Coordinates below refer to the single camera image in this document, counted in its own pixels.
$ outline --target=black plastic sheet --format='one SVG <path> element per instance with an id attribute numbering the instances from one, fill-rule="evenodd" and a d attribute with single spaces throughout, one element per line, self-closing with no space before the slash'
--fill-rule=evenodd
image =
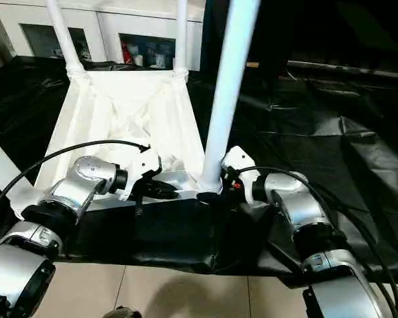
<path id="1" fill-rule="evenodd" d="M 130 69 L 112 63 L 86 67 Z M 257 164 L 300 171 L 363 210 L 354 213 L 398 281 L 398 91 L 283 80 L 269 98 L 253 74 L 245 79 L 229 147 L 241 146 Z M 20 169 L 45 153 L 68 84 L 59 60 L 16 58 L 0 69 L 0 145 Z M 188 90 L 203 143 L 213 87 L 204 76 L 190 74 Z M 134 209 L 87 213 L 62 259 L 279 276 L 286 282 L 297 278 L 279 261 L 297 259 L 279 215 L 252 218 L 223 203 L 204 207 L 195 200 L 168 209 L 174 211 L 171 218 L 154 207 L 141 216 Z M 11 214 L 4 204 L 2 218 Z M 335 211 L 332 216 L 353 248 L 379 270 L 354 226 Z M 0 232 L 5 229 L 0 225 Z"/>

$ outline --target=black cable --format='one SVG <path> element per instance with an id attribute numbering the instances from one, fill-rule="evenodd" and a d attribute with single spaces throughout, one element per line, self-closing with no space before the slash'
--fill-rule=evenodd
<path id="1" fill-rule="evenodd" d="M 287 176 L 290 176 L 290 177 L 300 181 L 304 186 L 306 186 L 310 190 L 311 194 L 319 202 L 319 204 L 321 205 L 321 208 L 323 208 L 324 212 L 326 212 L 327 218 L 330 218 L 330 209 L 329 209 L 329 206 L 327 205 L 326 200 L 324 200 L 324 198 L 319 194 L 319 192 L 304 178 L 294 174 L 293 172 L 290 172 L 290 171 L 287 171 L 284 169 L 280 169 L 280 168 L 276 168 L 276 167 L 270 167 L 270 166 L 252 166 L 252 167 L 239 169 L 236 171 L 238 174 L 241 174 L 242 172 L 246 172 L 246 171 L 250 171 L 250 170 L 269 170 L 269 171 L 273 171 L 273 172 L 279 172 L 279 173 L 286 174 Z"/>
<path id="2" fill-rule="evenodd" d="M 41 164 L 43 164 L 44 162 L 57 157 L 61 154 L 64 154 L 65 152 L 69 152 L 75 149 L 79 149 L 79 148 L 84 148 L 87 146 L 93 146 L 96 144 L 126 144 L 128 146 L 134 146 L 137 147 L 138 149 L 140 149 L 141 152 L 146 151 L 147 149 L 149 149 L 149 147 L 147 146 L 143 146 L 141 144 L 136 144 L 135 142 L 130 142 L 130 141 L 125 141 L 125 140 L 113 140 L 113 139 L 109 139 L 109 140 L 96 140 L 96 141 L 89 141 L 89 142 L 83 142 L 82 144 L 76 144 L 74 146 L 70 146 L 67 148 L 63 148 L 61 150 L 58 150 L 56 152 L 53 152 L 52 154 L 49 154 L 48 156 L 45 156 L 43 159 L 35 162 L 33 165 L 29 166 L 27 169 L 25 169 L 24 171 L 22 171 L 15 179 L 13 179 L 12 181 L 9 182 L 8 185 L 6 185 L 6 187 L 3 189 L 3 191 L 0 193 L 0 202 L 1 200 L 7 195 L 7 193 L 10 191 L 10 189 L 23 177 L 25 177 L 32 169 L 36 168 L 37 166 L 40 166 Z"/>
<path id="3" fill-rule="evenodd" d="M 360 211 L 360 212 L 364 212 L 364 213 L 367 213 L 367 214 L 371 214 L 371 212 L 368 211 L 368 210 L 361 209 L 361 208 L 359 208 L 359 207 L 354 207 L 353 205 L 349 205 L 349 204 L 346 204 L 346 203 L 343 203 L 343 204 L 344 204 L 344 206 L 345 206 L 347 209 L 349 209 L 349 210 L 355 210 L 355 211 Z M 394 216 L 394 217 L 398 217 L 398 213 L 389 212 L 389 211 L 383 211 L 383 213 L 384 213 L 384 214 L 388 214 L 388 215 L 392 215 L 392 216 Z"/>
<path id="4" fill-rule="evenodd" d="M 382 272 L 386 276 L 389 285 L 392 288 L 393 297 L 395 299 L 395 308 L 396 311 L 398 312 L 398 286 L 395 283 L 391 271 L 388 269 L 387 265 L 382 260 L 379 253 L 377 252 L 377 249 L 375 247 L 375 239 L 373 238 L 373 235 L 370 233 L 368 228 L 362 223 L 362 221 L 359 218 L 357 218 L 354 214 L 352 214 L 351 211 L 346 207 L 345 203 L 343 203 L 334 193 L 327 190 L 325 187 L 322 187 L 321 185 L 316 185 L 316 186 L 335 202 L 335 204 L 339 208 L 338 209 L 339 213 L 343 214 L 355 226 L 355 228 L 357 228 L 358 232 L 360 232 L 361 236 L 363 236 L 363 239 L 367 242 L 367 245 L 369 246 L 371 253 L 376 257 L 377 261 L 380 263 L 380 266 L 382 267 Z"/>
<path id="5" fill-rule="evenodd" d="M 389 309 L 392 312 L 392 317 L 398 318 L 398 311 L 397 311 L 396 305 L 393 303 L 391 295 L 389 295 L 385 286 L 380 282 L 380 280 L 377 279 L 376 273 L 371 269 L 369 264 L 364 262 L 364 260 L 362 260 L 361 257 L 358 256 L 358 254 L 354 252 L 354 250 L 348 243 L 346 243 L 346 244 L 347 244 L 347 249 L 350 251 L 352 256 L 363 266 L 364 270 L 367 272 L 367 276 L 369 276 L 371 278 L 371 280 L 373 282 L 375 282 L 375 284 L 379 288 L 380 292 L 382 293 L 383 297 L 386 299 L 387 305 L 389 306 Z"/>

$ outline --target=white metal pole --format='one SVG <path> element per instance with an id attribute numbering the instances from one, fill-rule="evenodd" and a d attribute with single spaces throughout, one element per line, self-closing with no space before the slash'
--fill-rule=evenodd
<path id="1" fill-rule="evenodd" d="M 239 96 L 260 0 L 231 0 L 218 70 L 205 162 L 199 179 L 203 191 L 221 192 L 221 162 Z"/>
<path id="2" fill-rule="evenodd" d="M 187 55 L 187 0 L 178 0 L 177 6 L 177 35 L 175 42 L 175 67 L 176 77 L 188 79 Z"/>
<path id="3" fill-rule="evenodd" d="M 47 0 L 47 9 L 52 19 L 53 28 L 58 37 L 60 48 L 65 57 L 68 76 L 84 75 L 86 71 L 78 59 L 74 43 L 72 42 L 68 27 L 65 25 L 57 0 Z"/>
<path id="4" fill-rule="evenodd" d="M 21 171 L 0 147 L 0 190 L 3 190 L 20 173 Z M 22 178 L 12 187 L 6 196 L 9 200 L 12 200 L 18 193 L 32 189 L 33 186 L 29 181 L 26 178 Z"/>

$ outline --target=glass cabinet door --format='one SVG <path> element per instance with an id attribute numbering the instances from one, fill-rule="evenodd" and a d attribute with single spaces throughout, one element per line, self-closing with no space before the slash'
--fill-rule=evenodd
<path id="1" fill-rule="evenodd" d="M 63 58 L 62 50 L 54 29 L 50 25 L 20 24 L 34 56 L 42 58 Z M 91 61 L 86 35 L 82 28 L 68 28 L 79 59 Z"/>
<path id="2" fill-rule="evenodd" d="M 145 68 L 171 70 L 175 57 L 175 39 L 119 33 L 123 61 Z"/>

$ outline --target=white cabinet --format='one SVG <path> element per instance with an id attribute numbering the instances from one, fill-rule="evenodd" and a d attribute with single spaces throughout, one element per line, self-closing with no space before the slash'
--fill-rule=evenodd
<path id="1" fill-rule="evenodd" d="M 96 12 L 63 9 L 62 14 L 71 35 L 80 38 L 80 46 L 88 47 L 91 60 L 106 61 Z M 54 43 L 50 41 L 54 42 L 56 38 L 42 37 L 50 33 L 54 36 L 46 7 L 0 4 L 0 19 L 17 55 L 47 57 L 46 47 L 54 50 Z"/>
<path id="2" fill-rule="evenodd" d="M 188 0 L 187 64 L 191 70 L 200 67 L 205 2 Z M 173 53 L 177 0 L 59 0 L 59 4 L 76 49 L 85 59 L 124 62 L 121 38 L 156 41 L 165 48 L 166 59 Z M 46 0 L 0 0 L 0 19 L 17 55 L 59 55 Z"/>

